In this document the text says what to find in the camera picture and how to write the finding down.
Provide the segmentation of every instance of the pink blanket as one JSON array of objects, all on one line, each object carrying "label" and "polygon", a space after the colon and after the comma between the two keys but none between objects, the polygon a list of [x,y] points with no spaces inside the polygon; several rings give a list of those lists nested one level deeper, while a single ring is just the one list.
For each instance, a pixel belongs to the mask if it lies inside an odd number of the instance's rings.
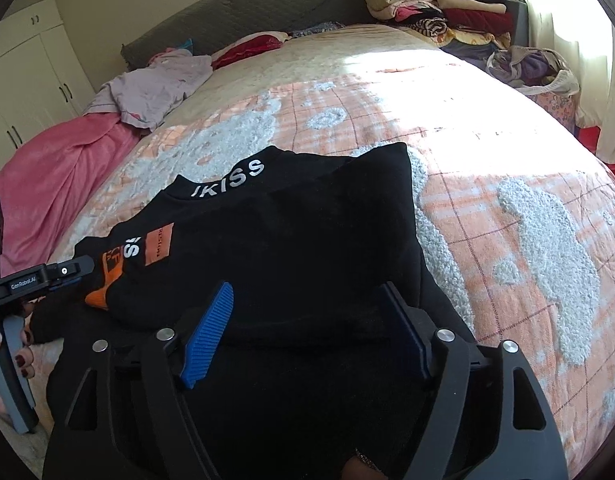
[{"label": "pink blanket", "polygon": [[120,114],[87,114],[26,142],[0,171],[1,275],[45,263],[91,195],[140,140]]}]

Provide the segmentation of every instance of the gray headboard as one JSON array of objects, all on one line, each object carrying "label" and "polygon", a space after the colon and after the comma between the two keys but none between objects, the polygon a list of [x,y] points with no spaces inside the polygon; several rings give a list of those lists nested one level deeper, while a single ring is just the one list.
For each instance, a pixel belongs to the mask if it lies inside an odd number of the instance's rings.
[{"label": "gray headboard", "polygon": [[262,30],[290,32],[322,22],[374,23],[364,0],[200,0],[121,49],[130,68],[143,68],[169,46],[194,42],[194,55],[213,54]]}]

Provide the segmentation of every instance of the blue gripper pad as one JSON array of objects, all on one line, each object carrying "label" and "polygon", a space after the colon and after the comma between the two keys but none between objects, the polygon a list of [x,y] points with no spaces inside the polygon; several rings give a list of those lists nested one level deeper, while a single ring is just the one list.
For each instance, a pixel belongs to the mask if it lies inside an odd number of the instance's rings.
[{"label": "blue gripper pad", "polygon": [[185,346],[185,364],[180,378],[187,389],[191,390],[196,381],[207,375],[218,342],[232,316],[233,307],[234,289],[230,283],[225,282]]}]

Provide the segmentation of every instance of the metal screw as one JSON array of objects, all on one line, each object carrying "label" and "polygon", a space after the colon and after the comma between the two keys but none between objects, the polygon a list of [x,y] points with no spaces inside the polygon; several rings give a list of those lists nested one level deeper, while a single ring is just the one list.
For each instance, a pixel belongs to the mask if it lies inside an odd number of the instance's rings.
[{"label": "metal screw", "polygon": [[503,350],[509,352],[510,354],[515,354],[519,351],[519,345],[511,339],[508,339],[507,341],[503,341]]},{"label": "metal screw", "polygon": [[445,341],[449,343],[450,341],[454,341],[454,332],[448,330],[447,328],[441,328],[438,332],[436,332],[436,337],[438,337],[441,341]]},{"label": "metal screw", "polygon": [[175,332],[171,328],[162,328],[156,333],[156,338],[159,341],[169,341],[174,337],[174,335]]},{"label": "metal screw", "polygon": [[92,345],[92,350],[94,350],[97,353],[105,352],[107,350],[107,347],[108,347],[107,341],[105,341],[105,339],[99,339],[97,342],[95,342]]}]

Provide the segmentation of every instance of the gray handle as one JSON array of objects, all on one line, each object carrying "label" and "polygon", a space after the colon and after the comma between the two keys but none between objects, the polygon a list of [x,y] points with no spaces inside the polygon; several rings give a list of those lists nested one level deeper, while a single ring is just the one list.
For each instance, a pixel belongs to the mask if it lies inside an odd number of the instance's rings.
[{"label": "gray handle", "polygon": [[36,402],[30,384],[21,374],[14,356],[22,348],[20,332],[25,320],[19,316],[9,316],[2,325],[2,344],[0,349],[0,394],[7,412],[12,418],[14,430],[23,434],[32,431],[38,424],[34,411]]}]

